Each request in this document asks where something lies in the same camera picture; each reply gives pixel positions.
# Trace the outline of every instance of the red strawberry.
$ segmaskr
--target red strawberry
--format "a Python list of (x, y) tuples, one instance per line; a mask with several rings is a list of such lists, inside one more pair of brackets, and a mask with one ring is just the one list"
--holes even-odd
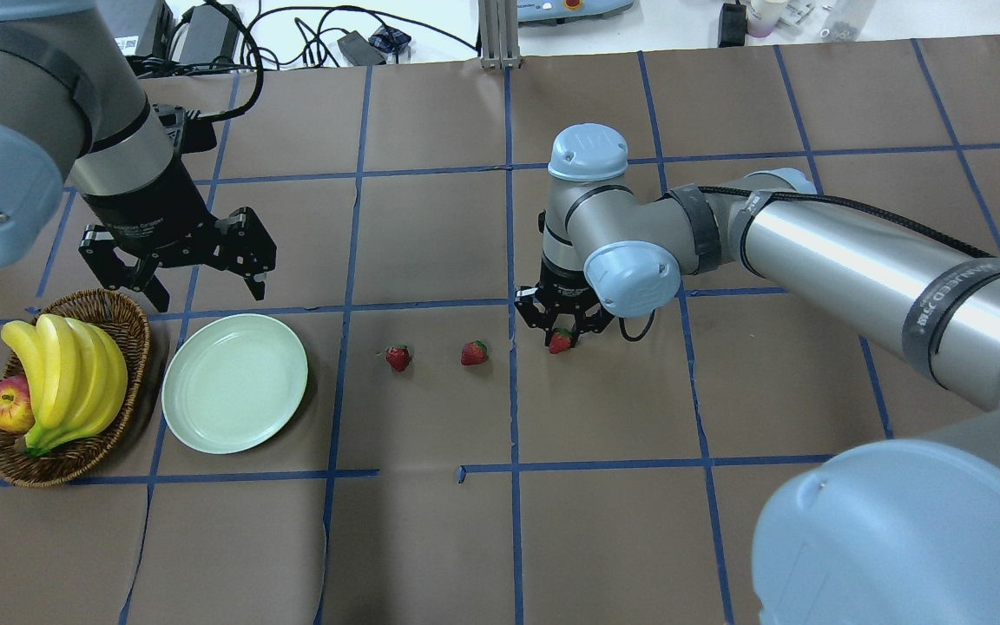
[(408, 368), (408, 363), (411, 361), (408, 345), (393, 345), (385, 349), (385, 360), (388, 360), (388, 364), (392, 365), (392, 368), (396, 369), (397, 372)]
[(472, 343), (467, 343), (461, 348), (461, 364), (467, 365), (480, 365), (485, 360), (489, 359), (489, 348), (485, 347), (484, 343), (479, 340), (472, 341)]
[(570, 347), (573, 347), (573, 335), (567, 331), (566, 328), (556, 329), (556, 331), (550, 335), (551, 353), (566, 352)]

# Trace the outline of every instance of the basket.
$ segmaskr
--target basket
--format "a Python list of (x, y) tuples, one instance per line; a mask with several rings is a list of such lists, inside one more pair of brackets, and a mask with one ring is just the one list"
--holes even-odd
[[(152, 339), (149, 318), (135, 301), (106, 289), (83, 290), (53, 301), (43, 313), (87, 321), (110, 335), (126, 359), (126, 400), (114, 422), (96, 436), (60, 444), (49, 454), (33, 458), (17, 448), (19, 438), (0, 430), (0, 476), (15, 486), (43, 487), (63, 484), (95, 468), (116, 447), (135, 415)], [(23, 372), (11, 353), (3, 379)]]

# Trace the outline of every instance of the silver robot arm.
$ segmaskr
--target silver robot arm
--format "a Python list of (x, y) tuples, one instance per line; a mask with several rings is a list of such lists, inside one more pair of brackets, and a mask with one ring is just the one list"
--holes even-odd
[(273, 239), (249, 208), (207, 211), (95, 0), (0, 0), (0, 268), (28, 252), (66, 179), (102, 222), (80, 244), (101, 285), (166, 310), (155, 269), (207, 264), (263, 297)]
[(559, 327), (578, 336), (648, 315), (683, 274), (739, 262), (992, 411), (865, 444), (778, 490), (754, 535), (763, 625), (1000, 622), (1000, 258), (816, 195), (797, 170), (641, 203), (626, 169), (610, 128), (556, 138), (543, 269), (516, 292), (547, 343)]

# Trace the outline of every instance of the apple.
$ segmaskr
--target apple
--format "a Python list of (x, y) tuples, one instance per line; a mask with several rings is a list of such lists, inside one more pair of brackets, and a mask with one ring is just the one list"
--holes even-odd
[(33, 427), (33, 407), (29, 400), (29, 380), (16, 375), (0, 381), (0, 430), (25, 434)]

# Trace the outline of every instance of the round plate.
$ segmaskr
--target round plate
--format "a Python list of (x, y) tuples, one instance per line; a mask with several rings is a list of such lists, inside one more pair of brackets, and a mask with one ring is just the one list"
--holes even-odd
[(160, 391), (164, 420), (180, 442), (233, 454), (288, 423), (306, 389), (306, 353), (273, 317), (223, 317), (187, 338)]

